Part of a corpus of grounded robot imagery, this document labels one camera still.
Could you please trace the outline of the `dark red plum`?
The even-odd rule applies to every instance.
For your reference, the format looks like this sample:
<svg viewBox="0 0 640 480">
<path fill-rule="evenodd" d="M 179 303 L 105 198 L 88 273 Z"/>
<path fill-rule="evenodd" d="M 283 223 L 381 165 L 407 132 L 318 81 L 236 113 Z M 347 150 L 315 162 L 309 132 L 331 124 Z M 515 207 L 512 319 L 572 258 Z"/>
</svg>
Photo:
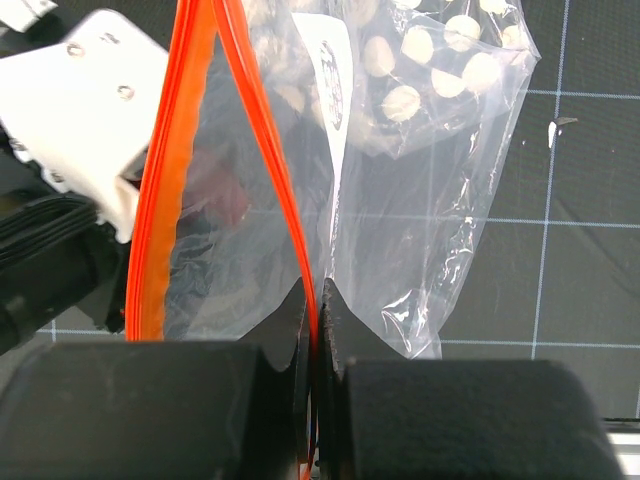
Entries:
<svg viewBox="0 0 640 480">
<path fill-rule="evenodd" d="M 204 210 L 227 227 L 236 227 L 250 207 L 249 196 L 224 157 L 196 150 L 187 172 L 182 209 L 191 214 Z"/>
</svg>

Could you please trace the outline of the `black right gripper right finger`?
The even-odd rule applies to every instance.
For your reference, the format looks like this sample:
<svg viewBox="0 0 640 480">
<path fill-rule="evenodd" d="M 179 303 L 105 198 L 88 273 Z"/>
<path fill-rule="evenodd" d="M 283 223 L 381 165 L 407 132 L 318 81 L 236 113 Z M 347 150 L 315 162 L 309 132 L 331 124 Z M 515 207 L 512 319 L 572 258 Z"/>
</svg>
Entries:
<svg viewBox="0 0 640 480">
<path fill-rule="evenodd" d="M 332 281 L 319 321 L 325 479 L 619 479 L 595 405 L 563 365 L 409 360 Z"/>
</svg>

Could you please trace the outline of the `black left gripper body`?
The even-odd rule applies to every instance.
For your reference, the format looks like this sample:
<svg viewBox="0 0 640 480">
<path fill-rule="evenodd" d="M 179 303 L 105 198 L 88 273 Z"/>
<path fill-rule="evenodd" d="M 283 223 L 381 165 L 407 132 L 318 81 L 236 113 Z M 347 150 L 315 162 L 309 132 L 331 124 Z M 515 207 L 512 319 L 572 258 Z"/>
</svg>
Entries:
<svg viewBox="0 0 640 480">
<path fill-rule="evenodd" d="M 1 152 L 1 350 L 72 307 L 99 330 L 124 329 L 130 247 L 88 197 L 61 193 L 32 162 Z"/>
</svg>

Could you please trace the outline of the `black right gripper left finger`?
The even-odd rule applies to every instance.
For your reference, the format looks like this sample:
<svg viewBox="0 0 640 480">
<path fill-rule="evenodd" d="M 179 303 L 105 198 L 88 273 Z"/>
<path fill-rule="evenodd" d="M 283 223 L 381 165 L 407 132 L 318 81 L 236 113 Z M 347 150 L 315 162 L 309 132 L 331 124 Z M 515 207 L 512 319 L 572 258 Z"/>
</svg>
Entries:
<svg viewBox="0 0 640 480">
<path fill-rule="evenodd" d="M 1 392 L 5 479 L 296 479 L 308 460 L 303 289 L 236 341 L 51 343 Z"/>
</svg>

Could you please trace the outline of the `orange zipper clear bag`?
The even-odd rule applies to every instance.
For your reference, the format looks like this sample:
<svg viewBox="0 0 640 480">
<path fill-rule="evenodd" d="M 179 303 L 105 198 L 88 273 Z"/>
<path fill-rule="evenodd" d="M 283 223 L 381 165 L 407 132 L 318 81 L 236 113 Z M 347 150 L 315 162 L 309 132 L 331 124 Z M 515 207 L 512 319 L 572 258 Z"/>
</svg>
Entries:
<svg viewBox="0 0 640 480">
<path fill-rule="evenodd" d="M 393 158 L 347 140 L 357 55 L 345 1 L 182 1 L 142 179 L 130 341 L 237 339 L 326 281 L 382 341 L 436 358 L 500 180 L 516 111 Z M 236 227 L 182 209 L 196 150 L 224 156 Z"/>
</svg>

